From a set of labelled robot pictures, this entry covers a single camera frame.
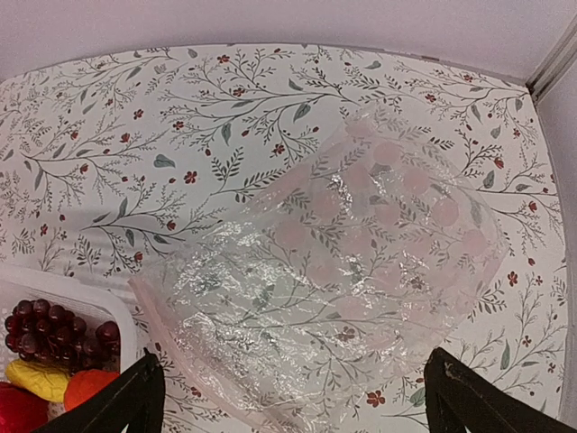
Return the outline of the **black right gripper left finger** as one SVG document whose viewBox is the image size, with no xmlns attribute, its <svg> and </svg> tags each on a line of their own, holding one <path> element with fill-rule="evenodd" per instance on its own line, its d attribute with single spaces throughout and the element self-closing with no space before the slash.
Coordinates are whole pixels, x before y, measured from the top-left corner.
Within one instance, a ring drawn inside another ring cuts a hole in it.
<svg viewBox="0 0 577 433">
<path fill-rule="evenodd" d="M 162 432 L 166 385 L 157 355 L 144 356 L 74 410 L 37 428 L 37 433 Z"/>
</svg>

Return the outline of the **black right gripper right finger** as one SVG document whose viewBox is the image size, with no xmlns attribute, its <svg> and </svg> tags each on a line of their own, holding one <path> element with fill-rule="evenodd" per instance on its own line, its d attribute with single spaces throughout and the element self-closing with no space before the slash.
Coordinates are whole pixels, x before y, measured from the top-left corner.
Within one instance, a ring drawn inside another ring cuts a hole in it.
<svg viewBox="0 0 577 433">
<path fill-rule="evenodd" d="M 576 431 L 507 395 L 441 347 L 431 352 L 424 380 L 431 433 Z"/>
</svg>

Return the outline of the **white perforated plastic basket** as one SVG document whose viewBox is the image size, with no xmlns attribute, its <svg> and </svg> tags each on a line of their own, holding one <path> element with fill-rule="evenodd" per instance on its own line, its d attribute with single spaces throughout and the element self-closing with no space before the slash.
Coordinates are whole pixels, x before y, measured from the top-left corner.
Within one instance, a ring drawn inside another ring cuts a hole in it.
<svg viewBox="0 0 577 433">
<path fill-rule="evenodd" d="M 12 313 L 22 299 L 45 299 L 59 304 L 85 319 L 90 332 L 112 320 L 120 330 L 120 356 L 113 366 L 121 372 L 142 353 L 136 326 L 127 301 L 133 295 L 84 284 L 74 278 L 3 263 L 1 265 L 1 320 Z"/>
</svg>

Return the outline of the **red toy bell pepper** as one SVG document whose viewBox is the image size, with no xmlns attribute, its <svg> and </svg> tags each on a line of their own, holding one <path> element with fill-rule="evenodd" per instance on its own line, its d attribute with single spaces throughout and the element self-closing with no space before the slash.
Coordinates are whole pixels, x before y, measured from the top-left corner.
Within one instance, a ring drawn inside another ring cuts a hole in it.
<svg viewBox="0 0 577 433">
<path fill-rule="evenodd" d="M 26 433 L 48 423 L 48 402 L 1 382 L 1 433 Z"/>
</svg>

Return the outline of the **clear zip top bag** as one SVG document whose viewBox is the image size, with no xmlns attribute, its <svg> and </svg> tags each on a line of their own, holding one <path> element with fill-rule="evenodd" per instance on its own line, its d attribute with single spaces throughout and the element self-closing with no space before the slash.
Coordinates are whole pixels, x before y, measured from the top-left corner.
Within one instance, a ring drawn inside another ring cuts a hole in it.
<svg viewBox="0 0 577 433">
<path fill-rule="evenodd" d="M 262 432 L 336 432 L 470 314 L 507 242 L 489 206 L 388 110 L 349 116 L 224 222 L 130 282 L 151 337 Z"/>
</svg>

